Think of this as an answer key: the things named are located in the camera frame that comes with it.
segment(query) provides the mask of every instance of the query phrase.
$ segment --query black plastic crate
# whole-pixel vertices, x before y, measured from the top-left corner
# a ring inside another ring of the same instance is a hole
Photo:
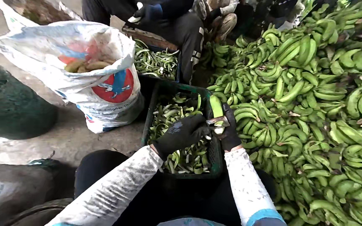
[[[145,127],[143,129],[143,136],[142,136],[142,146],[148,145],[149,140],[149,132],[150,126],[152,125],[153,121],[153,112],[155,111],[158,98],[160,95],[171,95],[174,96],[178,92],[184,93],[186,95],[201,95],[201,107],[203,107],[202,113],[204,114],[205,118],[208,118],[208,115],[211,111],[211,106],[209,102],[210,92],[201,87],[184,85],[176,82],[163,82],[158,81],[154,86],[152,98],[150,100],[148,115],[146,117]],[[174,178],[184,178],[184,179],[212,179],[219,177],[223,171],[223,158],[222,158],[222,151],[220,147],[220,141],[216,137],[213,137],[212,140],[208,143],[207,149],[208,159],[211,164],[211,168],[209,169],[209,173],[202,173],[202,174],[187,174],[187,173],[167,173],[164,174],[168,177]]]
[[[166,51],[165,49],[162,49],[160,47],[154,46],[154,45],[147,45],[148,49],[153,51],[153,52],[160,52],[160,51]],[[147,74],[140,74],[138,72],[138,76],[142,76],[142,77],[147,77],[147,78],[152,78],[152,79],[157,79],[157,80],[164,80],[164,81],[172,81],[172,82],[180,82],[180,76],[181,76],[181,50],[178,52],[178,54],[176,54],[178,56],[178,64],[177,64],[177,72],[175,73],[175,80],[169,80],[169,79],[164,79],[164,78],[159,78],[159,77],[155,77],[155,76],[150,76]]]

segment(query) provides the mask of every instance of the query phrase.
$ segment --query arm sleeve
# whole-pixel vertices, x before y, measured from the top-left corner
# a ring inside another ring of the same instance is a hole
[[[111,226],[154,176],[163,160],[149,146],[107,173],[46,226]]]
[[[258,221],[273,218],[286,225],[258,177],[244,148],[224,154],[229,171],[231,191],[243,226],[264,225]]]
[[[228,6],[220,8],[222,15],[226,16],[227,14],[234,13],[234,10],[237,7],[238,3],[239,3],[239,0],[230,0],[230,3]]]
[[[174,19],[184,15],[192,8],[194,0],[167,0],[161,3],[163,19]]]

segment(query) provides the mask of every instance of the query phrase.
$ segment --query knee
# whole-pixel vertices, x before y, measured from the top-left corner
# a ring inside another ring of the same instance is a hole
[[[235,25],[237,23],[237,15],[235,13],[229,13],[224,17],[223,22]]]
[[[189,31],[196,31],[199,30],[199,28],[204,27],[204,23],[202,22],[201,18],[198,17],[195,13],[187,13],[184,15],[187,23],[187,29]]]
[[[105,162],[112,163],[117,161],[125,161],[128,157],[121,152],[115,152],[107,149],[93,151],[82,158],[81,165],[88,164],[104,164]]]

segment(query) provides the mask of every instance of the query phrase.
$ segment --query red circle logo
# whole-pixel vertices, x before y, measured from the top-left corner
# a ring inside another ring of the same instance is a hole
[[[133,90],[133,75],[129,69],[109,76],[107,80],[92,87],[93,92],[105,101],[121,103],[129,98]]]

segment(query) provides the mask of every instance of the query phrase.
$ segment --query black glove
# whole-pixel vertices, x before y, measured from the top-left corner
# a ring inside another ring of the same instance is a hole
[[[234,112],[231,110],[227,103],[223,103],[224,115],[230,123],[230,126],[224,128],[221,136],[219,136],[222,147],[226,151],[230,151],[232,148],[241,144],[241,139],[237,135],[237,122],[234,117]]]
[[[168,130],[152,141],[158,155],[165,161],[169,154],[197,143],[202,136],[211,132],[203,115],[188,116],[173,123]]]
[[[144,4],[141,9],[133,14],[133,17],[141,17],[140,24],[144,25],[162,19],[163,10],[160,4],[156,4],[154,6]]]
[[[214,9],[209,12],[209,14],[206,16],[204,20],[204,26],[207,28],[211,23],[216,19],[217,17],[220,17],[222,15],[222,12],[220,11],[220,8]]]

